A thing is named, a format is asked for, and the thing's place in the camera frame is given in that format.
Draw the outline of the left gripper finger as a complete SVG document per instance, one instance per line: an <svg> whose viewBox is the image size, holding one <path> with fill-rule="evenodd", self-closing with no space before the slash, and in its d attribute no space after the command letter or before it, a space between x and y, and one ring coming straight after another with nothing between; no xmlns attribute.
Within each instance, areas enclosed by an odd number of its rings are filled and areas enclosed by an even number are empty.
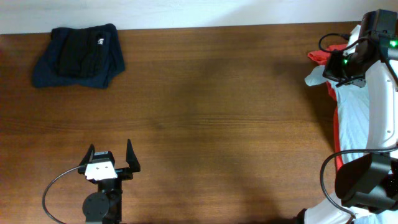
<svg viewBox="0 0 398 224"><path fill-rule="evenodd" d="M131 172L140 172L141 165L134 153L132 142L130 139L127 140L127 147L126 147L126 162L131 169Z"/></svg>
<svg viewBox="0 0 398 224"><path fill-rule="evenodd" d="M88 151L86 152L85 156L83 157L83 159L80 162L80 166L87 165L92 160L94 153L95 153L95 147L93 144L90 144Z"/></svg>

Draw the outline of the light blue t-shirt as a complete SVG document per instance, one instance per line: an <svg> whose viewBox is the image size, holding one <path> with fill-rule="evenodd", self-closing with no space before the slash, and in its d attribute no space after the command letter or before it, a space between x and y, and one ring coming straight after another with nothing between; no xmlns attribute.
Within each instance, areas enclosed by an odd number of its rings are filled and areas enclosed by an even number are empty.
<svg viewBox="0 0 398 224"><path fill-rule="evenodd" d="M308 86L327 86L329 96L337 103L333 113L335 152L364 149L369 133L368 87L336 87L336 82L323 77L324 68L323 65L315 67L305 78L305 83Z"/></svg>

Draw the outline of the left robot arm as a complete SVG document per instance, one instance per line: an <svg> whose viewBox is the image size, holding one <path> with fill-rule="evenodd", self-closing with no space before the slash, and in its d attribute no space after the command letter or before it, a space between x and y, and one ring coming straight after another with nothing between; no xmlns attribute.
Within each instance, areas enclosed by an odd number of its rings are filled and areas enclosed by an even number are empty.
<svg viewBox="0 0 398 224"><path fill-rule="evenodd" d="M127 167L116 168L111 151L96 152L94 145L79 163L78 173L97 186L97 191L84 200L82 212L86 223L121 223L122 183L133 179L133 174L141 171L141 165L134 153L132 142L127 140Z"/></svg>

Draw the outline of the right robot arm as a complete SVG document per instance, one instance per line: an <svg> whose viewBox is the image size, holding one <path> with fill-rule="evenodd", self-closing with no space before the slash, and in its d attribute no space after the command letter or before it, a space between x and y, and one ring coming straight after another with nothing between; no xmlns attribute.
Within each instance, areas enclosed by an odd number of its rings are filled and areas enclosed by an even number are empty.
<svg viewBox="0 0 398 224"><path fill-rule="evenodd" d="M349 44L331 50L323 77L337 87L369 91L369 132L363 156L342 165L335 193L302 210L296 223L353 223L397 211L397 13L378 9L363 16L358 34L342 34Z"/></svg>

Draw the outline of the red printed t-shirt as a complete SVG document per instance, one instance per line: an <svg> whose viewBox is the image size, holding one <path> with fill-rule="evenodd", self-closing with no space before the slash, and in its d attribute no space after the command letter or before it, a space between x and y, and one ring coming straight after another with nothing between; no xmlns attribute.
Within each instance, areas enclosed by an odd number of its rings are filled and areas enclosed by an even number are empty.
<svg viewBox="0 0 398 224"><path fill-rule="evenodd" d="M330 45L328 47L328 50L342 50L344 46L345 46L345 44ZM322 50L315 50L315 51L309 52L307 54L307 56L309 59L311 59L312 61L316 62L319 65L326 65L328 59L330 58L330 53L326 53ZM337 101L335 90L332 89L331 83L329 81L326 81L326 86L328 89L329 96L334 101ZM337 106L333 113L333 140L334 140L334 152L340 152L338 107ZM343 160L342 160L341 156L338 156L335 159L336 170L339 170L342 165L343 165Z"/></svg>

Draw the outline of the navy blue folded garment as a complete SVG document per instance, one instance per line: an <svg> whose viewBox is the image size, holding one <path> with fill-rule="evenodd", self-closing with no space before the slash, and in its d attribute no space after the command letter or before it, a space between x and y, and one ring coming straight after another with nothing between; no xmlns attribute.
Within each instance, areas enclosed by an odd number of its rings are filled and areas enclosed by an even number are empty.
<svg viewBox="0 0 398 224"><path fill-rule="evenodd" d="M109 53L106 56L104 71L92 78L70 78L59 75L60 54L65 41L73 30L69 27L58 27L51 31L51 40L43 55L35 64L32 74L32 84L36 88L51 86L82 85L91 88L107 88L110 81L123 71L125 64L119 41L118 31L114 24L105 24L84 28L83 30L103 30L111 33Z"/></svg>

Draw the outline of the black folded garment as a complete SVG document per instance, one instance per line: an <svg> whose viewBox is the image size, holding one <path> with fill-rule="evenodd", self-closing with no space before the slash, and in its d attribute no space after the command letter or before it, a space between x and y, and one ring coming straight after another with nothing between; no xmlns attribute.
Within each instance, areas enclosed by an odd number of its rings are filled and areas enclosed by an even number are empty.
<svg viewBox="0 0 398 224"><path fill-rule="evenodd" d="M109 53L110 32L73 30L60 54L59 75L70 78L92 78L104 71Z"/></svg>

